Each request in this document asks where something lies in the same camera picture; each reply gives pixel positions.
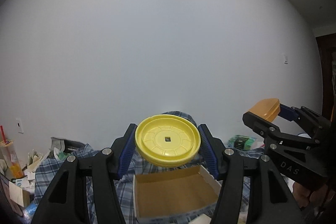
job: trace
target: red straw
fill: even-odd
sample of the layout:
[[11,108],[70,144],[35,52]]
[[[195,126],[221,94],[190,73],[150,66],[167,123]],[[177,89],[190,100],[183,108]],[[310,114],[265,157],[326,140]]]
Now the red straw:
[[0,126],[0,129],[1,129],[1,135],[2,135],[3,141],[4,141],[5,143],[7,143],[7,142],[6,142],[5,133],[4,133],[4,131],[3,131],[3,127]]

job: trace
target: yellow plastic plate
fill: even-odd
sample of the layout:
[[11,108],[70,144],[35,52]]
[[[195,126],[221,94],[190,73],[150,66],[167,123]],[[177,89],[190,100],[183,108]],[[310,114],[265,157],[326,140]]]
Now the yellow plastic plate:
[[143,120],[135,131],[136,147],[147,161],[162,167],[189,162],[198,152],[201,137],[188,120],[161,114]]

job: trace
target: plastic cup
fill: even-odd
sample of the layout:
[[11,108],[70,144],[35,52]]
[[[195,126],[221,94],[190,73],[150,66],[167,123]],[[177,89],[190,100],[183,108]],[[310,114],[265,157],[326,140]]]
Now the plastic cup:
[[7,144],[4,141],[0,142],[0,149],[5,158],[5,162],[12,172],[12,175],[15,179],[20,179],[24,177],[22,169],[17,159],[14,143],[13,141],[7,140]]

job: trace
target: white paper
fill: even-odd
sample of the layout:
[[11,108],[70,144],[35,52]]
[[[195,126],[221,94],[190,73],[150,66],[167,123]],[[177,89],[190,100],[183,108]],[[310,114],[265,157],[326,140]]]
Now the white paper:
[[27,166],[27,170],[28,170],[29,172],[35,172],[36,169],[40,166],[40,164],[41,164],[41,163],[48,157],[48,155],[49,155],[49,152],[47,152],[47,153],[43,156],[43,158],[42,158],[41,160],[38,160],[38,161],[34,162],[34,163],[31,164],[31,165],[28,165],[28,166]]
[[60,153],[60,150],[57,147],[54,147],[54,157],[56,160],[59,160],[58,154]]
[[35,172],[27,172],[28,180],[34,180],[35,179]]
[[16,163],[16,162],[17,162],[16,154],[11,154],[11,155],[10,155],[10,161],[11,161],[12,163]]
[[189,224],[209,224],[211,221],[211,218],[208,217],[205,214],[201,214],[199,217],[195,218],[194,220],[191,220]]

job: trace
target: hand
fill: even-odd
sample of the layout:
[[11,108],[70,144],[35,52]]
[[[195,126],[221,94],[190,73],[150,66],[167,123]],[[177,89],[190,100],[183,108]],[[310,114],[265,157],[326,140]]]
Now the hand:
[[[303,187],[301,184],[298,184],[295,182],[293,184],[293,196],[298,203],[299,207],[307,207],[308,204],[311,202],[315,207],[319,207],[322,205],[322,202],[326,196],[328,190],[327,185],[323,185],[319,190],[314,191],[310,198],[310,190]],[[335,192],[333,190],[330,190],[326,202],[332,199]]]

